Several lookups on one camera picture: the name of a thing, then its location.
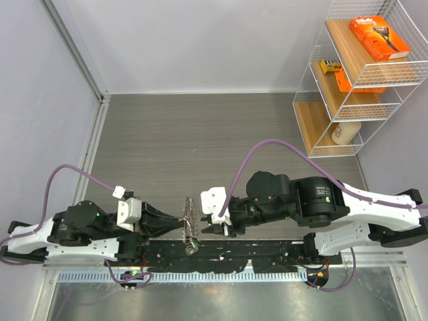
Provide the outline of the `metal disc with keyrings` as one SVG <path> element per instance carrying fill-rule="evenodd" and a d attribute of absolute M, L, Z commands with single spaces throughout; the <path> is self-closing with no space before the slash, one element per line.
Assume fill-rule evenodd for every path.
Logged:
<path fill-rule="evenodd" d="M 186 197 L 184 206 L 183 206 L 183 216 L 181 221 L 184 223 L 183 232 L 182 232 L 182 241 L 185 245 L 185 253 L 190 256 L 195 253 L 192 252 L 191 244 L 192 242 L 199 240 L 197 239 L 198 229 L 197 229 L 197 213 L 195 211 L 195 202 L 192 198 Z"/>

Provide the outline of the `key with green tag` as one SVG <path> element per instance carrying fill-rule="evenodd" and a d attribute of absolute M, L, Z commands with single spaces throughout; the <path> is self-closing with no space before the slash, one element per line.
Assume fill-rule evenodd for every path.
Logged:
<path fill-rule="evenodd" d="M 197 242 L 197 241 L 192 242 L 192 244 L 191 244 L 191 249 L 192 249 L 192 252 L 193 252 L 193 253 L 195 253 L 195 252 L 197 252 L 197 251 L 199 250 L 199 244 L 198 244 L 198 242 Z"/>

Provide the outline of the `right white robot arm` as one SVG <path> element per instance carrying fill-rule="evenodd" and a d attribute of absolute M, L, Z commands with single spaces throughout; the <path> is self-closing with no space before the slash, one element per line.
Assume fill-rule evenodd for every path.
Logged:
<path fill-rule="evenodd" d="M 202 232 L 237 237 L 248 227 L 283 219 L 317 229 L 343 222 L 337 229 L 304 236 L 302 255 L 310 263 L 354 246 L 407 247 L 427 239 L 427 218 L 415 208 L 421 202 L 417 190 L 390 196 L 349 189 L 354 196 L 325 177 L 291 180 L 258 171 L 247 182 L 245 198 L 228 198 L 223 187 L 201 193 L 208 222 Z"/>

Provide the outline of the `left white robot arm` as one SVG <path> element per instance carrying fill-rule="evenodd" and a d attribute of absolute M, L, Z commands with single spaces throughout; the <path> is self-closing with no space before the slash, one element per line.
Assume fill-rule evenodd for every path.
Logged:
<path fill-rule="evenodd" d="M 168 215 L 136 198 L 118 202 L 107 213 L 92 201 L 81 201 L 56 213 L 41 228 L 13 221 L 10 239 L 1 246 L 1 259 L 10 263 L 104 261 L 134 266 L 142 261 L 151 239 L 183 227 Z"/>

